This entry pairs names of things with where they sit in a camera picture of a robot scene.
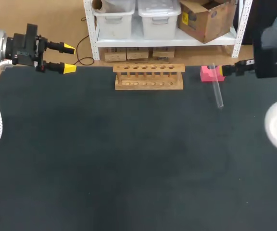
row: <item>wooden block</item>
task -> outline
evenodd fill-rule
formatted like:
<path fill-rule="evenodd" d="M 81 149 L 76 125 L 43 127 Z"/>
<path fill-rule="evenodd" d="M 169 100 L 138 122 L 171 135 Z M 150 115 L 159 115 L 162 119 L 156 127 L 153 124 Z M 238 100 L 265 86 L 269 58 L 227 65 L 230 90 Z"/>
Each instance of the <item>wooden block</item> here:
<path fill-rule="evenodd" d="M 115 65 L 116 90 L 182 90 L 184 64 Z"/>
<path fill-rule="evenodd" d="M 152 52 L 153 57 L 173 58 L 174 55 L 175 47 L 154 47 Z"/>
<path fill-rule="evenodd" d="M 106 62 L 126 61 L 126 48 L 108 48 L 104 54 Z"/>
<path fill-rule="evenodd" d="M 117 64 L 113 72 L 185 72 L 184 64 Z"/>
<path fill-rule="evenodd" d="M 127 48 L 127 59 L 148 59 L 148 47 L 130 47 Z"/>
<path fill-rule="evenodd" d="M 122 84 L 115 81 L 116 90 L 182 90 L 182 76 L 172 75 L 170 77 L 155 78 L 152 75 L 122 76 Z"/>

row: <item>black cable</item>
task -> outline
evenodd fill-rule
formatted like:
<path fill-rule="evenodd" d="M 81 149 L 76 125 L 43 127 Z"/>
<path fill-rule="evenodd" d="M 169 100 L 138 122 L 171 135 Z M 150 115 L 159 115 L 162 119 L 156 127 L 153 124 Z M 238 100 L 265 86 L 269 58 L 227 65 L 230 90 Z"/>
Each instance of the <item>black cable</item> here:
<path fill-rule="evenodd" d="M 81 18 L 81 21 L 82 21 L 82 22 L 86 21 L 86 17 Z M 84 58 L 79 59 L 78 47 L 79 47 L 80 43 L 83 42 L 83 41 L 84 41 L 85 39 L 87 39 L 88 37 L 89 37 L 89 35 L 87 35 L 86 37 L 82 38 L 81 41 L 79 41 L 79 43 L 77 44 L 77 46 L 76 46 L 76 57 L 77 57 L 77 61 L 74 63 L 74 65 L 76 65 L 77 63 L 80 63 L 80 64 L 82 64 L 83 66 L 90 66 L 90 65 L 93 65 L 93 64 L 94 64 L 95 60 L 93 59 L 93 57 L 86 56 L 86 57 L 84 57 Z M 91 62 L 90 64 L 84 64 L 84 63 L 81 62 L 81 61 L 84 60 L 84 59 L 91 59 L 92 62 Z"/>

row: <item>yellow label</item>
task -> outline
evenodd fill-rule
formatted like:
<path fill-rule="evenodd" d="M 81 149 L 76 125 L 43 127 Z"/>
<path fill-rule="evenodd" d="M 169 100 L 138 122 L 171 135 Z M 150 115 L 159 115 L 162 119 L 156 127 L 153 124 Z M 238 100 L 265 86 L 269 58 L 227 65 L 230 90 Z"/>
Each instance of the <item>yellow label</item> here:
<path fill-rule="evenodd" d="M 65 64 L 65 68 L 63 70 L 64 74 L 76 72 L 76 66 L 75 65 L 70 65 L 70 64 Z"/>
<path fill-rule="evenodd" d="M 189 15 L 185 12 L 182 12 L 182 19 L 181 22 L 188 25 L 189 23 Z"/>
<path fill-rule="evenodd" d="M 75 49 L 74 47 L 69 46 L 69 45 L 68 45 L 68 44 L 66 44 L 66 43 L 64 43 L 64 44 L 63 44 L 63 46 L 64 46 L 64 47 L 66 47 L 66 48 L 70 48 L 70 49 L 75 50 L 74 54 L 76 53 L 76 49 Z"/>

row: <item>wooden test tube rack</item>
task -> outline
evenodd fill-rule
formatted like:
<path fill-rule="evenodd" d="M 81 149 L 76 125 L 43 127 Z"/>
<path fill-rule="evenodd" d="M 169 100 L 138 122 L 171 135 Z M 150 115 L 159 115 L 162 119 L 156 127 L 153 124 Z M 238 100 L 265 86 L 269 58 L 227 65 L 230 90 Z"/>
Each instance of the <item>wooden test tube rack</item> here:
<path fill-rule="evenodd" d="M 184 64 L 117 64 L 116 90 L 182 90 Z"/>

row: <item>shelf post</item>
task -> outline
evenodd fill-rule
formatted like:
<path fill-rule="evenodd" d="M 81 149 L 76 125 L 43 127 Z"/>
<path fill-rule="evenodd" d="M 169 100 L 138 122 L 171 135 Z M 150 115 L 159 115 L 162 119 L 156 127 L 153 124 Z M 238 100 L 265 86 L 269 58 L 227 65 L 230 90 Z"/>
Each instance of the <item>shelf post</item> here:
<path fill-rule="evenodd" d="M 91 1 L 92 0 L 83 0 L 83 3 L 84 3 L 92 56 L 94 60 L 100 60 L 99 48 L 97 47 L 97 44 L 96 44 L 99 31 L 96 30 L 95 28 L 95 18 L 91 10 Z"/>
<path fill-rule="evenodd" d="M 239 56 L 246 24 L 248 22 L 249 15 L 250 15 L 252 2 L 253 2 L 253 0 L 244 0 L 244 1 L 240 0 L 239 6 L 240 7 L 243 6 L 243 8 L 242 8 L 241 18 L 239 19 L 237 38 L 236 38 L 234 49 L 233 49 L 233 52 L 231 55 L 232 58 L 238 58 L 238 56 Z"/>

